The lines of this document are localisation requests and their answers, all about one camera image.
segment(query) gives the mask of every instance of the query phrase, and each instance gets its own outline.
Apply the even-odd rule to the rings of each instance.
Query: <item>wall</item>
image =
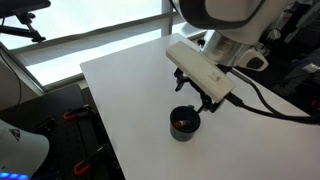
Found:
[[[39,96],[39,91],[36,93],[32,90],[26,82],[28,82],[25,77],[23,77],[23,73],[17,69],[14,64],[12,64],[13,68],[16,70],[20,78],[22,79],[22,101],[25,102],[30,99],[36,98]],[[0,57],[0,110],[9,108],[17,104],[19,99],[19,84],[14,73],[4,64],[2,58]]]

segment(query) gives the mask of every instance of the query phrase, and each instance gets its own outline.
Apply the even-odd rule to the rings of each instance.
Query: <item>white robot part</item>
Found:
[[[235,84],[203,54],[183,42],[167,49],[167,57],[215,102],[230,93]]]
[[[255,71],[262,71],[268,66],[264,56],[253,47],[233,41],[218,31],[209,30],[204,42],[201,53],[213,64],[240,66]]]
[[[30,179],[46,159],[49,141],[0,120],[0,179]]]
[[[223,21],[244,21],[258,7],[261,0],[207,0],[206,10],[211,17]]]
[[[246,25],[237,29],[219,30],[219,32],[236,42],[255,45],[261,34],[276,20],[290,1],[291,0],[265,0],[259,11],[257,11],[255,16],[253,16]]]

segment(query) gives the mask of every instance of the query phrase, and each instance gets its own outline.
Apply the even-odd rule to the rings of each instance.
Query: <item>black cup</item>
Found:
[[[187,122],[186,125],[177,127],[176,123]],[[200,127],[200,116],[193,106],[180,106],[170,114],[170,132],[173,138],[178,141],[188,141],[194,132]]]

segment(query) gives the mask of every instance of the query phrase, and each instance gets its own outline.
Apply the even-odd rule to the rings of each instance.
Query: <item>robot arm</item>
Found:
[[[235,87],[224,75],[232,67],[241,66],[261,71],[268,66],[268,62],[253,48],[253,45],[286,8],[290,0],[171,0],[171,2],[191,25],[197,28],[215,29],[207,32],[201,52],[196,52],[197,55],[193,49],[177,43],[168,48],[167,56],[217,103]],[[193,60],[186,59],[191,55]],[[208,64],[210,68],[196,67]]]
[[[215,29],[246,45],[257,43],[263,31],[290,0],[170,0],[191,25]]]

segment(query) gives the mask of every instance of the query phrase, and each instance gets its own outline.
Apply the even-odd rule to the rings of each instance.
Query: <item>white table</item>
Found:
[[[188,142],[169,131],[177,106],[200,107],[185,84],[175,92],[176,66],[165,51],[183,41],[174,34],[81,65],[127,180],[319,180],[320,128],[262,117],[225,102]],[[233,93],[266,110],[254,90],[236,77]],[[302,111],[258,85],[279,111]]]

